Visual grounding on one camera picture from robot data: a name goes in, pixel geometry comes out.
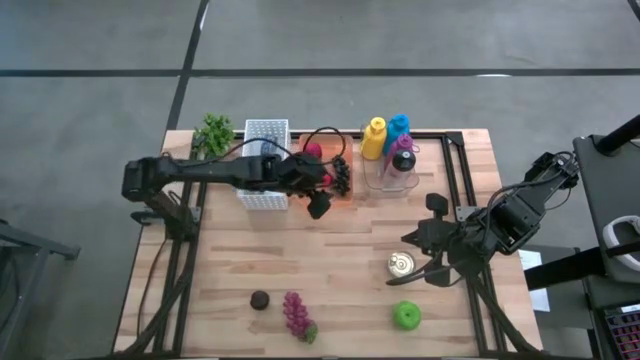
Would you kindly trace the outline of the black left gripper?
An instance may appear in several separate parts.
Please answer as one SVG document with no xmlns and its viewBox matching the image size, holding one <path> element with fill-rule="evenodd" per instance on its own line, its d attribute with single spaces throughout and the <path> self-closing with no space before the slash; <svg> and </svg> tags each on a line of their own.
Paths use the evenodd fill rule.
<svg viewBox="0 0 640 360">
<path fill-rule="evenodd" d="M 332 195 L 312 192 L 324 184 L 325 166 L 318 157 L 298 152 L 277 164 L 277 190 L 288 195 L 308 195 L 307 211 L 314 220 L 320 219 L 331 207 Z"/>
</svg>

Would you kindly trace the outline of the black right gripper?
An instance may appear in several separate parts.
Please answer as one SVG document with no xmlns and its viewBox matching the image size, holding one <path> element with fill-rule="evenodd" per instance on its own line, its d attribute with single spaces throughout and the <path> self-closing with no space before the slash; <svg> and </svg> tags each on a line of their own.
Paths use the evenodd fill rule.
<svg viewBox="0 0 640 360">
<path fill-rule="evenodd" d="M 466 235 L 467 223 L 444 220 L 444 217 L 449 214 L 449 201 L 438 193 L 428 193 L 425 197 L 425 206 L 433 216 L 420 220 L 417 229 L 406 234 L 406 237 L 419 237 L 426 231 L 426 241 L 412 239 L 404 242 L 419 247 L 421 253 L 430 257 L 430 260 L 411 273 L 403 283 L 424 280 L 438 287 L 446 287 L 450 281 L 450 267 L 442 264 L 443 253 L 449 249 L 452 242 Z"/>
</svg>

